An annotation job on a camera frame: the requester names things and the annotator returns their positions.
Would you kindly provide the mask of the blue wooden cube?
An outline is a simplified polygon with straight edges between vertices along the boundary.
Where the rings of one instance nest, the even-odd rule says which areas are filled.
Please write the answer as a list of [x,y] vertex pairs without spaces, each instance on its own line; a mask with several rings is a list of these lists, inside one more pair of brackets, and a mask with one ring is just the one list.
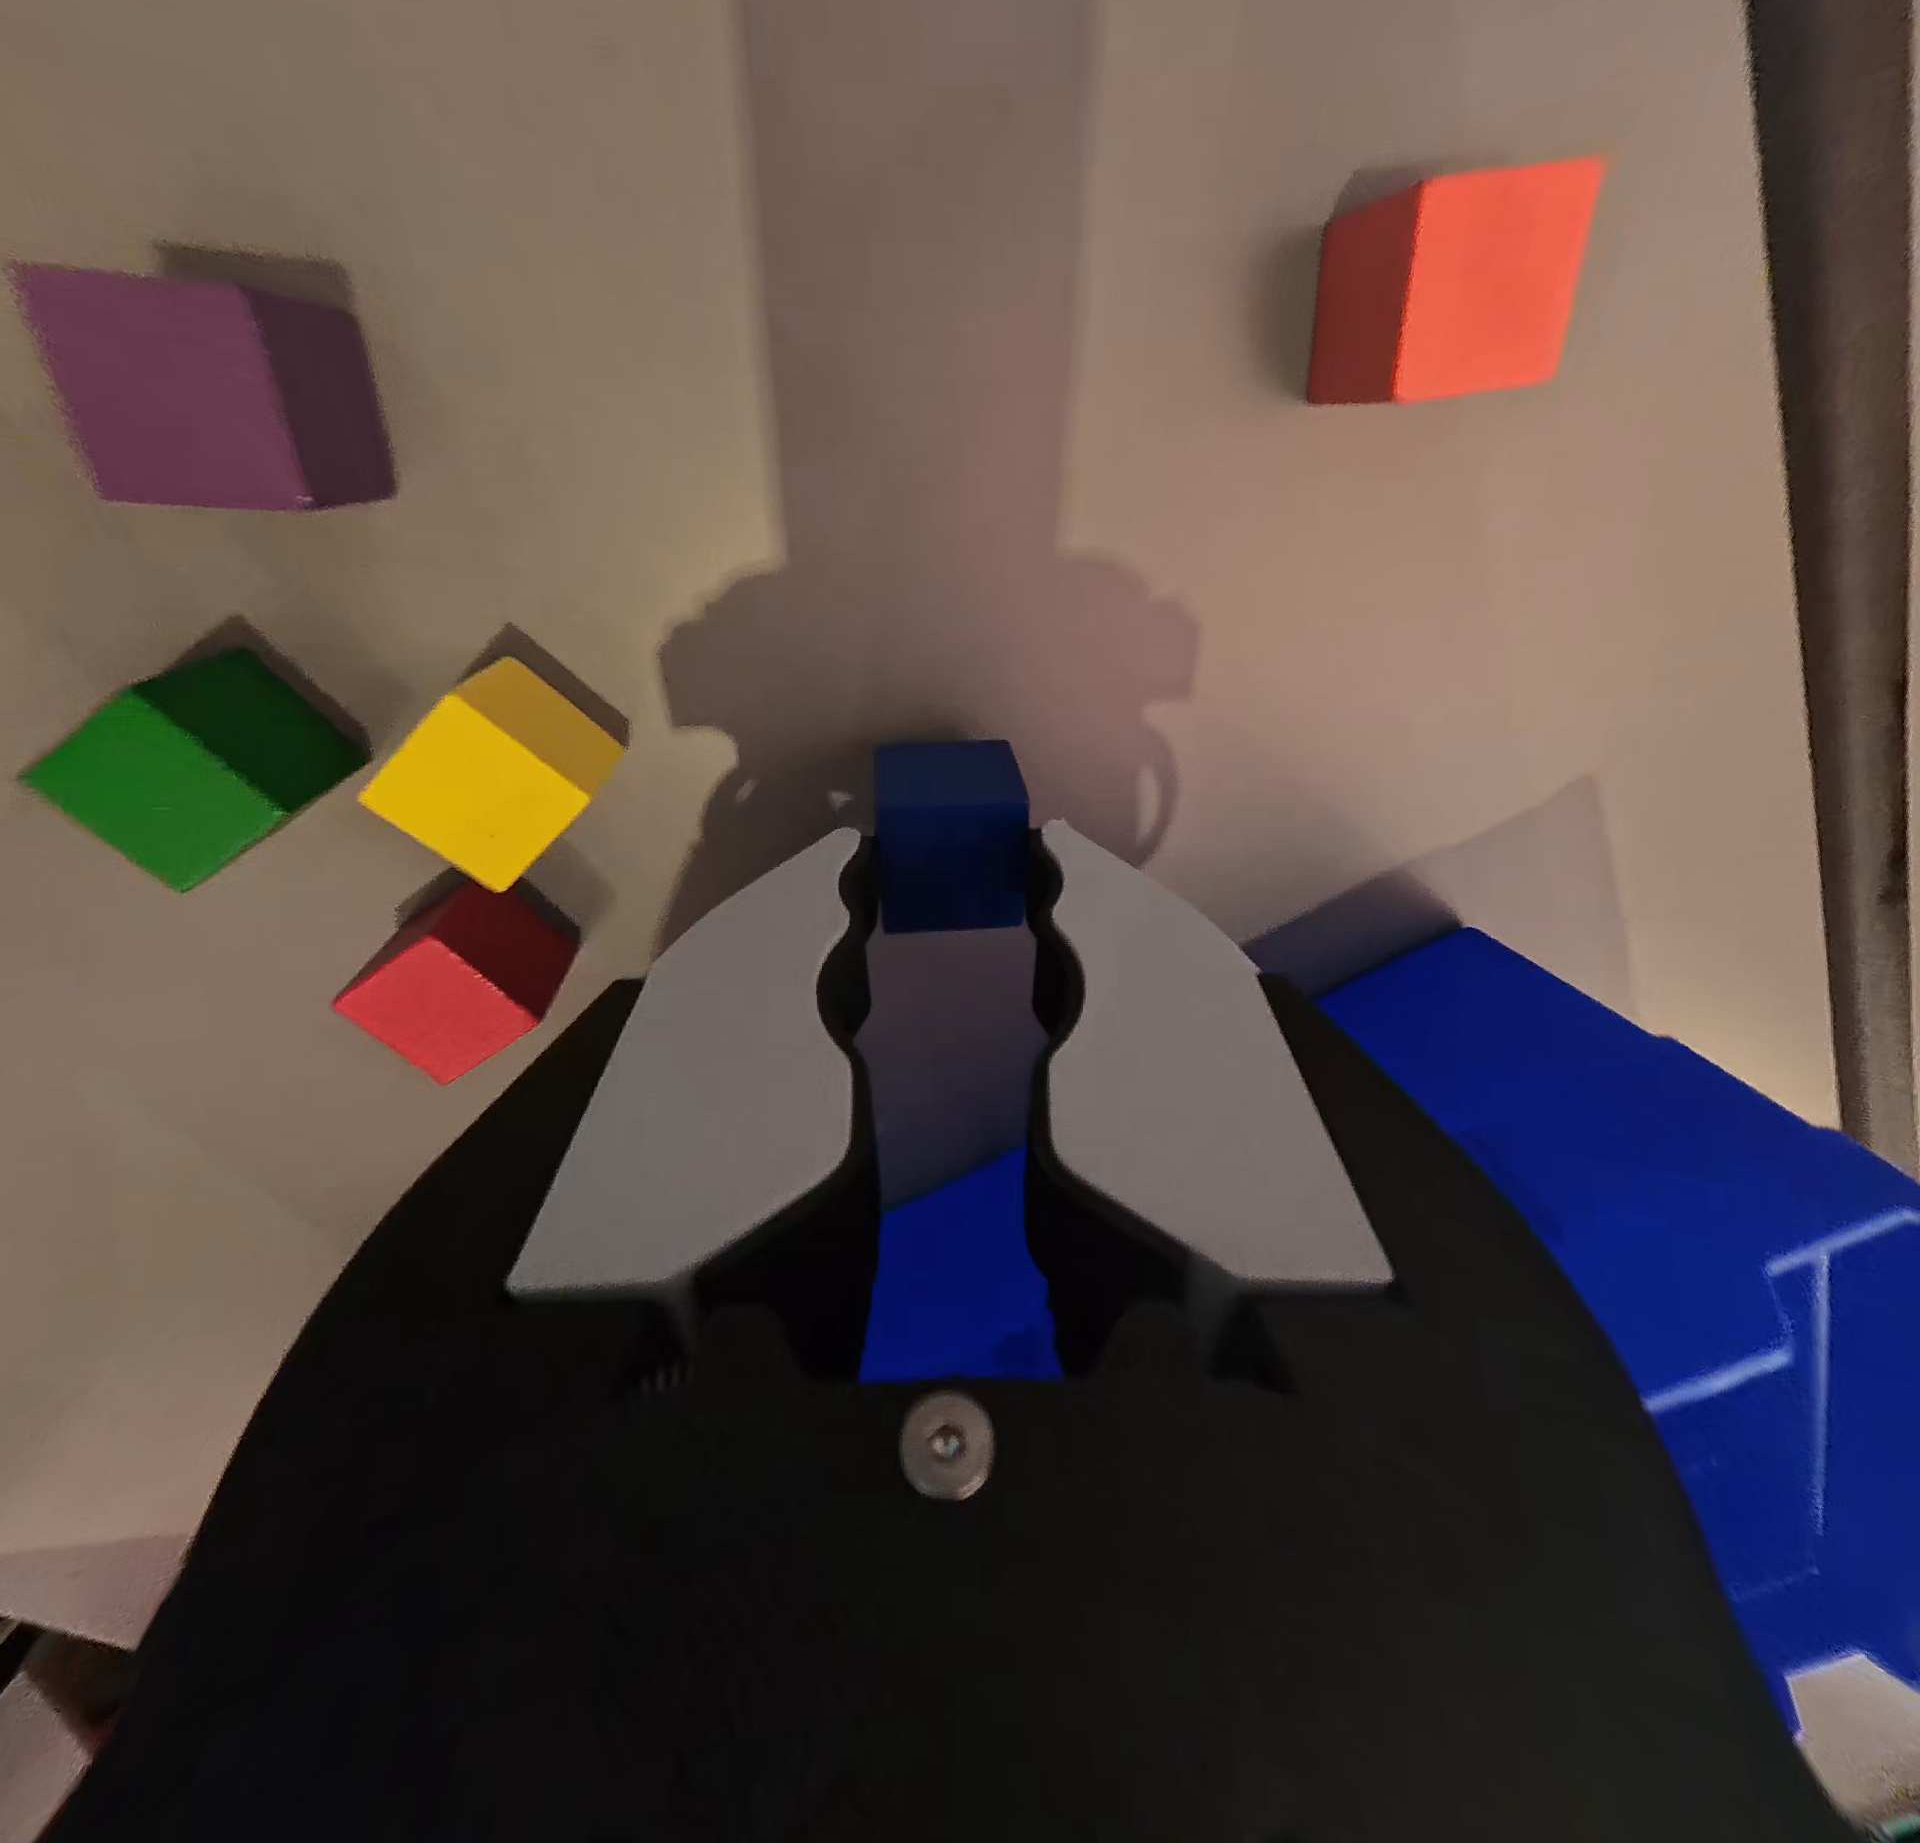
[[884,937],[1025,923],[1032,796],[1011,743],[878,746],[873,816]]

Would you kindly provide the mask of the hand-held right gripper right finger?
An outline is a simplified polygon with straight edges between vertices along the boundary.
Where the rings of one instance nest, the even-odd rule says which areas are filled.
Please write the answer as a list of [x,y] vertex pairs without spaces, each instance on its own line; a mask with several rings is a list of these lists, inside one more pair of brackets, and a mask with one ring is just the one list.
[[1395,1265],[1261,985],[1185,893],[1054,816],[1032,839],[1032,1177],[1072,1282],[1230,1313]]

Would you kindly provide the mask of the blue plastic bin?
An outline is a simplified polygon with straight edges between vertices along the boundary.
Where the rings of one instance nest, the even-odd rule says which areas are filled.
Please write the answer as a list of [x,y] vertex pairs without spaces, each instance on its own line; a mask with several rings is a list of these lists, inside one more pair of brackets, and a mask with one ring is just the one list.
[[1918,1684],[1918,1180],[1479,929],[1332,1017],[1261,985],[1395,1282],[1121,1305],[1032,1138],[961,1180],[989,1268],[878,1213],[878,1597],[936,1549],[1011,1710],[1156,1649],[1126,1718],[1307,1737],[1314,1688],[1723,1739],[1842,1660]]

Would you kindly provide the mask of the yellow wooden cube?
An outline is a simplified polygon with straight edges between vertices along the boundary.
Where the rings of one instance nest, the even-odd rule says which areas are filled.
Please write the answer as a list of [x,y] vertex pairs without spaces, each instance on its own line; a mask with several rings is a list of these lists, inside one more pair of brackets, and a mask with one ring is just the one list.
[[534,666],[455,685],[362,786],[362,803],[491,893],[512,890],[592,803],[624,743]]

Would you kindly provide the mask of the orange wooden cube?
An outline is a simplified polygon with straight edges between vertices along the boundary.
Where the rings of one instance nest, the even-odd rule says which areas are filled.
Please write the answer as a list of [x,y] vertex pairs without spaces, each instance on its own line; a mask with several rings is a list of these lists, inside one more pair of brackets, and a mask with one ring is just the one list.
[[1604,159],[1448,172],[1322,224],[1305,402],[1424,404],[1556,376]]

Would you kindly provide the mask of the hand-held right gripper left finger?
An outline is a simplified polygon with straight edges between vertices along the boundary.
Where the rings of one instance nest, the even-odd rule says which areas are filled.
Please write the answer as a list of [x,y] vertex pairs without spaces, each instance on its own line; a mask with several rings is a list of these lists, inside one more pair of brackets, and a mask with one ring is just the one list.
[[834,828],[644,977],[517,1250],[517,1298],[688,1305],[779,1234],[873,1275],[873,839]]

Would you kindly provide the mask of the red wooden cube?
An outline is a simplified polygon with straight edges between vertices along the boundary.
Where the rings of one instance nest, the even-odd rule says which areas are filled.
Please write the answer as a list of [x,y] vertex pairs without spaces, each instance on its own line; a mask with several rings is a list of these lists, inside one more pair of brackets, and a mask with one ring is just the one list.
[[457,1083],[554,1011],[580,926],[545,893],[455,881],[330,1001],[433,1083]]

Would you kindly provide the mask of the black strip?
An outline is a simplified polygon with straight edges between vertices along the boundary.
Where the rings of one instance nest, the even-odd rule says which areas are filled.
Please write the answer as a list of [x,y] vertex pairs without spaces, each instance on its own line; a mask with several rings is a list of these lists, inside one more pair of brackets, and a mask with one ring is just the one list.
[[1918,0],[1744,0],[1841,1126],[1918,1175]]

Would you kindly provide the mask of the green wooden cube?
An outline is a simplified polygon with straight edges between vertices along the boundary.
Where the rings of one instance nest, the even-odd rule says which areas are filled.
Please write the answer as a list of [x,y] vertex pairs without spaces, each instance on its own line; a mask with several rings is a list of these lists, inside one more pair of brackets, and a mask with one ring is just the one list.
[[368,765],[368,735],[255,649],[116,689],[17,781],[189,893]]

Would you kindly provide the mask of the purple wooden cube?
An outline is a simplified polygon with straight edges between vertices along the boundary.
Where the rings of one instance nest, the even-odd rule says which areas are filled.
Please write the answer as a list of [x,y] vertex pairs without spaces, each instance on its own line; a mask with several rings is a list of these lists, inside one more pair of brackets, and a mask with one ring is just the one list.
[[11,265],[11,287],[99,499],[205,511],[394,499],[350,312],[75,265]]

